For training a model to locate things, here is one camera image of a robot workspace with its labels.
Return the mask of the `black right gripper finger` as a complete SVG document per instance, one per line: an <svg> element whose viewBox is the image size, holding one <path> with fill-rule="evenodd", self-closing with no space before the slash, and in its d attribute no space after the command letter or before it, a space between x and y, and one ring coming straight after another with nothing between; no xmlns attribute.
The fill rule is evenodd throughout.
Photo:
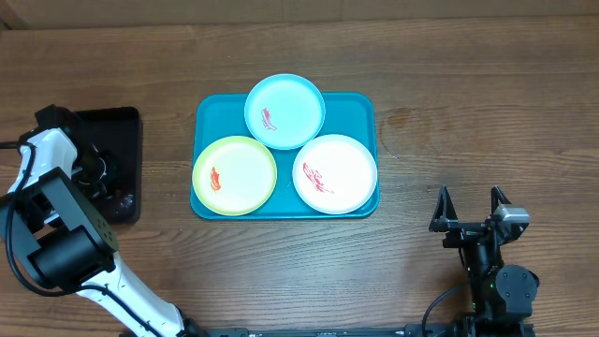
<svg viewBox="0 0 599 337"><path fill-rule="evenodd" d="M490 212L495 213L502 205L509 205L510 201L505 196L499 185L495 185L490 190L491 208Z"/></svg>
<svg viewBox="0 0 599 337"><path fill-rule="evenodd" d="M439 197L429 225L429 231L447 232L449 230L453 230L457 223L458 216L447 187L444 184L439 190Z"/></svg>

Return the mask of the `yellow plate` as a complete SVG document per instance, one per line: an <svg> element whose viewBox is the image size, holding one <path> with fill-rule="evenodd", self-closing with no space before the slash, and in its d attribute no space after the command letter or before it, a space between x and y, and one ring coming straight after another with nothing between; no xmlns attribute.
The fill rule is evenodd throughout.
<svg viewBox="0 0 599 337"><path fill-rule="evenodd" d="M270 150L257 140L229 136L208 145L192 171L193 191L208 210L240 216L260 208L277 183Z"/></svg>

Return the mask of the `light blue plate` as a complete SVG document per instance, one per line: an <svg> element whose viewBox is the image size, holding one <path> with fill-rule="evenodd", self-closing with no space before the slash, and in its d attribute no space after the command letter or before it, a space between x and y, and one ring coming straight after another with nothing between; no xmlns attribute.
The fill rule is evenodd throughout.
<svg viewBox="0 0 599 337"><path fill-rule="evenodd" d="M320 132L326 119L324 97L302 76L275 74L256 84L244 103L251 135L275 150L302 147Z"/></svg>

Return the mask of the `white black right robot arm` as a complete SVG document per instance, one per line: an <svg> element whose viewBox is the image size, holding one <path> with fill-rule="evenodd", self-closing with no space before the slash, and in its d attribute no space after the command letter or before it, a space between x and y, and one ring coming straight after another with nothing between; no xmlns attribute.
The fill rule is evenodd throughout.
<svg viewBox="0 0 599 337"><path fill-rule="evenodd" d="M506 265L501 254L501 247L519 239L529 223L529 213L512 204L499 186L490 190L490 214L484 221L461 222L447 187L440 188L429 231L445 233L444 248L459 252L474 309L456 323L456 334L527 336L532 333L524 320L533 313L539 278L519 265Z"/></svg>

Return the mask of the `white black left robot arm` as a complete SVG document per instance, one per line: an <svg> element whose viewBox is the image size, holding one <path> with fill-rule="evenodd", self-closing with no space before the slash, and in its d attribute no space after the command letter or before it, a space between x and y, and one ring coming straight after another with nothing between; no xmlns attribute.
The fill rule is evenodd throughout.
<svg viewBox="0 0 599 337"><path fill-rule="evenodd" d="M35 117L37 127L1 144L22 159L1 198L1 238L17 280L43 297L91 300L132 336L205 335L127 267L111 228L139 219L138 110L49 105Z"/></svg>

